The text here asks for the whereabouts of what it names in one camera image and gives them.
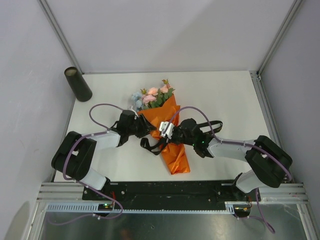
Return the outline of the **black ribbon gold lettering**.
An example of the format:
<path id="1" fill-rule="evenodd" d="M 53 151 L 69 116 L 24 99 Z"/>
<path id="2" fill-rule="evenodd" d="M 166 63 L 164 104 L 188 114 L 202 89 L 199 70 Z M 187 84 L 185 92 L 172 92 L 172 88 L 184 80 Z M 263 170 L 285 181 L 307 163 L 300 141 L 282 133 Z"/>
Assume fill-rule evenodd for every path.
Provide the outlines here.
<path id="1" fill-rule="evenodd" d="M 223 128 L 223 122 L 220 121 L 220 120 L 213 120 L 213 121 L 210 121 L 210 122 L 203 122 L 203 123 L 200 123 L 198 125 L 199 125 L 200 129 L 204 128 L 204 127 L 208 127 L 209 125 L 212 125 L 212 126 L 218 125 L 218 127 L 213 129 L 213 132 L 215 134 L 220 132 L 222 130 L 222 128 Z M 212 132 L 211 131 L 203 132 L 202 137 L 194 145 L 191 145 L 191 146 L 193 147 L 194 151 L 201 158 L 205 158 L 205 157 L 211 158 L 212 155 L 209 153 L 207 148 L 209 146 L 209 142 L 213 138 L 214 137 L 212 136 Z M 166 137 L 161 137 L 160 140 L 155 145 L 150 145 L 149 140 L 144 137 L 140 141 L 140 146 L 157 156 L 164 150 L 164 148 L 169 143 L 171 143 L 171 139 L 166 138 Z"/>

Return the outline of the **orange wrapping paper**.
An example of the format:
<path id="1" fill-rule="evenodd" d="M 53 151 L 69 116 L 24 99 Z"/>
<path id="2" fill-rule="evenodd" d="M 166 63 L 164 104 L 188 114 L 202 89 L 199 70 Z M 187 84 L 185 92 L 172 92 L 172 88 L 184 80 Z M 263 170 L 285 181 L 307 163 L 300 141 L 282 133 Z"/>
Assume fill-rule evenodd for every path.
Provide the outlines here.
<path id="1" fill-rule="evenodd" d="M 150 135 L 159 141 L 161 138 L 158 130 L 160 123 L 169 122 L 180 108 L 175 96 L 172 95 L 161 107 L 141 110 L 138 113 L 144 115 L 153 126 L 157 127 L 157 130 L 152 131 Z M 183 144 L 169 143 L 161 152 L 161 156 L 171 175 L 186 174 L 191 171 Z"/>

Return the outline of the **artificial flower bunch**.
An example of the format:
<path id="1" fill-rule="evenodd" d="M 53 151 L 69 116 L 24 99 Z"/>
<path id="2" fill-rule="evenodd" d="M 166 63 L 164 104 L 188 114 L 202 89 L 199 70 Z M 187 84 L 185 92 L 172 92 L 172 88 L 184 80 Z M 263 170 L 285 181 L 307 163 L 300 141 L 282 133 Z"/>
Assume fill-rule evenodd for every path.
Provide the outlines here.
<path id="1" fill-rule="evenodd" d="M 132 107 L 137 112 L 162 107 L 174 92 L 169 80 L 163 79 L 161 87 L 142 88 L 134 92 L 131 96 Z"/>

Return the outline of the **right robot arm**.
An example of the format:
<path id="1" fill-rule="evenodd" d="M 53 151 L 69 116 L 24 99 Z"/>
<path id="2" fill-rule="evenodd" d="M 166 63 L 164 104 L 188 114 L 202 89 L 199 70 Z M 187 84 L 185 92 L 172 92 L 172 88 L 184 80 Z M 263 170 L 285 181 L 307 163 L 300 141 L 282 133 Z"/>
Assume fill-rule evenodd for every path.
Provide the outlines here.
<path id="1" fill-rule="evenodd" d="M 211 132 L 201 128 L 209 123 L 196 123 L 192 118 L 174 126 L 170 143 L 192 146 L 201 158 L 228 158 L 249 164 L 251 170 L 240 173 L 230 188 L 231 196 L 242 201 L 253 189 L 262 186 L 278 188 L 289 175 L 292 158 L 265 135 L 247 141 L 223 139 L 219 142 Z"/>

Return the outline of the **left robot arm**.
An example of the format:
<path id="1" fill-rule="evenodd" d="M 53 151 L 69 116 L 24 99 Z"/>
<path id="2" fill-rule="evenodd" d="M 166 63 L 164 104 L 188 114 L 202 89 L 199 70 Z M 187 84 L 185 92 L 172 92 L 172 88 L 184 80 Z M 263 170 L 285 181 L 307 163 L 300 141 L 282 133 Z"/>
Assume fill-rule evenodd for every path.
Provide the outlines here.
<path id="1" fill-rule="evenodd" d="M 95 152 L 122 146 L 130 136 L 141 139 L 157 128 L 143 114 L 133 110 L 123 110 L 117 120 L 105 131 L 81 135 L 70 131 L 51 161 L 56 171 L 93 188 L 93 194 L 100 200 L 110 196 L 111 188 L 107 177 L 92 167 Z"/>

